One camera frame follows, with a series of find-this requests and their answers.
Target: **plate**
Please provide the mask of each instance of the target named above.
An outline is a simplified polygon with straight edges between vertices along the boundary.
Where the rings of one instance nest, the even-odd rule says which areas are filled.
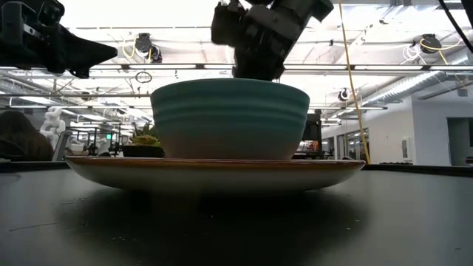
[[[82,177],[113,188],[159,193],[285,194],[343,182],[356,160],[181,160],[67,157]]]

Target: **bowl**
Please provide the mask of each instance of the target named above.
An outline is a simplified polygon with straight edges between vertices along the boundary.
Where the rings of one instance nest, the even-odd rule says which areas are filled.
[[[161,147],[184,159],[290,159],[309,102],[292,86],[239,78],[183,81],[151,95]]]

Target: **cable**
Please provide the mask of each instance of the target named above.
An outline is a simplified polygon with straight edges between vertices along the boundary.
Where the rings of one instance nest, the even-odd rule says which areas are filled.
[[[452,14],[450,13],[449,8],[446,6],[444,0],[438,0],[440,3],[441,7],[445,11],[445,14],[447,18],[449,18],[450,22],[452,23],[453,27],[457,30],[458,35],[463,39],[463,42],[465,42],[465,45],[468,47],[470,52],[473,52],[473,45],[470,43],[469,39],[465,36],[465,33],[461,30],[460,26],[458,26],[457,22],[453,18]]]
[[[361,135],[361,140],[363,141],[364,153],[367,156],[367,164],[370,164],[371,163],[370,153],[368,151],[367,141],[364,138],[363,122],[361,121],[361,112],[360,112],[360,109],[358,107],[358,101],[356,100],[355,87],[353,86],[353,76],[352,76],[352,70],[351,70],[352,68],[351,68],[351,65],[350,65],[350,55],[348,54],[347,34],[345,32],[345,26],[344,26],[344,23],[343,23],[343,9],[341,8],[341,0],[338,0],[338,8],[340,9],[341,31],[343,32],[343,42],[344,42],[344,45],[345,45],[345,54],[347,55],[347,68],[348,68],[348,76],[350,77],[350,88],[352,90],[353,102],[355,103],[356,112],[358,114],[358,125],[360,126],[360,135]]]
[[[420,44],[422,47],[425,47],[425,48],[427,48],[427,49],[429,49],[429,50],[433,50],[433,51],[446,51],[446,50],[449,50],[449,49],[451,49],[451,48],[455,48],[455,47],[457,47],[458,45],[461,44],[461,41],[462,41],[461,38],[458,37],[458,36],[457,36],[457,38],[458,38],[458,42],[457,42],[456,44],[453,44],[453,45],[450,45],[449,47],[444,47],[444,48],[429,47],[429,46],[423,44],[423,41],[425,41],[424,38],[419,42],[419,44]]]
[[[442,51],[438,51],[438,53],[440,54],[441,58],[443,59],[443,62],[445,62],[445,65],[448,65],[449,62],[446,60],[445,58],[445,55],[443,55]],[[455,78],[457,79],[458,83],[464,88],[464,89],[467,89],[465,84],[463,84],[463,82],[459,79],[459,77],[457,75],[455,75]]]
[[[136,50],[136,38],[133,40],[133,50],[132,50],[132,55],[129,55],[126,51],[125,51],[125,47],[126,47],[126,41],[125,39],[123,40],[123,46],[121,47],[121,51],[123,52],[123,54],[127,57],[127,58],[132,58],[133,56],[135,56],[135,50]]]

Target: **ceiling light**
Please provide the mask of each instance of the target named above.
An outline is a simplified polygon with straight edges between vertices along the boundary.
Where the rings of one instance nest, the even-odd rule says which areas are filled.
[[[445,70],[445,71],[473,70],[473,66],[458,66],[458,65],[431,66],[430,70]]]
[[[360,110],[387,110],[387,107],[359,107]],[[347,110],[356,110],[356,107],[347,107]]]
[[[117,109],[117,108],[128,108],[128,106],[90,106],[93,109]]]
[[[195,64],[131,64],[130,69],[195,69]]]
[[[355,66],[355,70],[421,70],[423,66]]]
[[[341,110],[341,107],[338,106],[309,106],[309,109],[318,109],[318,110]]]
[[[345,65],[306,65],[306,64],[290,64],[285,65],[287,70],[346,70]]]
[[[205,64],[205,69],[228,69],[230,70],[233,65],[230,64]]]
[[[20,99],[22,100],[28,100],[28,101],[31,101],[33,103],[40,103],[40,104],[51,104],[51,103],[54,103],[54,104],[57,104],[55,101],[52,101],[52,100],[48,100],[46,98],[43,98],[43,97],[20,97]]]
[[[68,109],[87,109],[88,106],[53,106],[58,108],[68,108]]]
[[[10,108],[21,108],[21,109],[46,109],[45,106],[8,106]]]
[[[97,66],[93,66],[90,69],[121,69],[121,65],[119,64],[99,64]]]
[[[100,115],[81,115],[81,117],[90,119],[90,120],[107,120],[104,117],[101,117]]]
[[[64,110],[64,109],[63,109],[62,112],[65,113],[65,114],[68,114],[68,115],[77,115],[76,113],[71,112],[71,111],[69,111],[69,110]]]

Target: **robotic hand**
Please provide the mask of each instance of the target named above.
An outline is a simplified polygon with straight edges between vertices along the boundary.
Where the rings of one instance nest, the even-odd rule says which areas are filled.
[[[272,81],[284,72],[283,63],[311,17],[322,21],[333,10],[330,0],[239,0],[215,7],[211,25],[214,44],[235,49],[235,78]]]
[[[117,50],[76,37],[59,24],[64,6],[57,0],[0,0],[0,66],[69,70],[88,78],[89,69],[117,56]]]

